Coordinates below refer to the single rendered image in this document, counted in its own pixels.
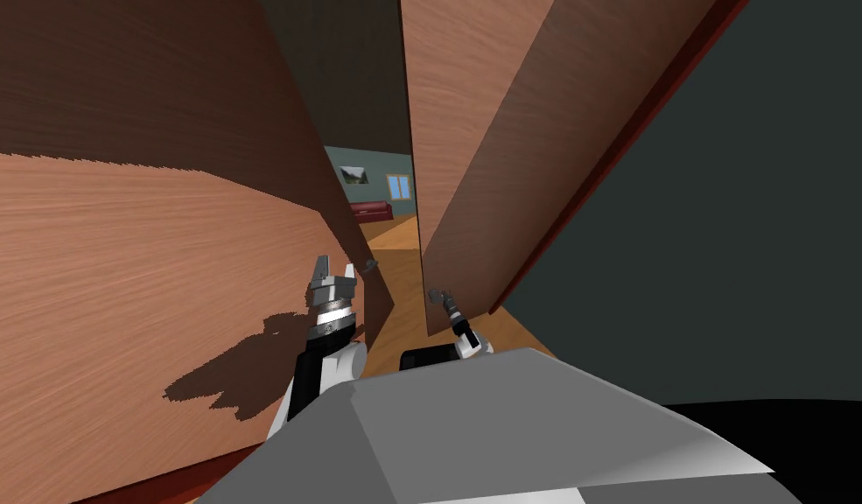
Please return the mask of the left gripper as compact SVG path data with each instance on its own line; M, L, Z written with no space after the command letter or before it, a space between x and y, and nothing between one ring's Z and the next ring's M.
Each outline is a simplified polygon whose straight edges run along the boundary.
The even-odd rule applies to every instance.
M355 267L349 263L344 276L329 276L329 256L320 255L315 262L315 279L309 283L311 292L310 306L318 307L340 300L352 300L355 297L357 279Z

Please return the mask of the red sofa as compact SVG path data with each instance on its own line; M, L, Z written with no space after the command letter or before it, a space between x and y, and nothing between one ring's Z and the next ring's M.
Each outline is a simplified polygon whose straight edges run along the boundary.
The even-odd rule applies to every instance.
M355 202L351 203L350 207L354 218L360 224L394 219L392 206L386 200Z

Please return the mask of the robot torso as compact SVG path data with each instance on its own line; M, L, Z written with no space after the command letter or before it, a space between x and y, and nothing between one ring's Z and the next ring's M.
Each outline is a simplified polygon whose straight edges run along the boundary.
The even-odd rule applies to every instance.
M197 504L801 504L711 430L531 348L329 388Z

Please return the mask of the brown wooden door leaf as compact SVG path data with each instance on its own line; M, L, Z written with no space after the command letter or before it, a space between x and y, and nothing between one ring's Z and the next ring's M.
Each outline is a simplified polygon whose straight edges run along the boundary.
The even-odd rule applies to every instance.
M401 0L424 286L495 308L725 0Z
M393 307L257 0L0 0L0 504L264 439L318 256Z

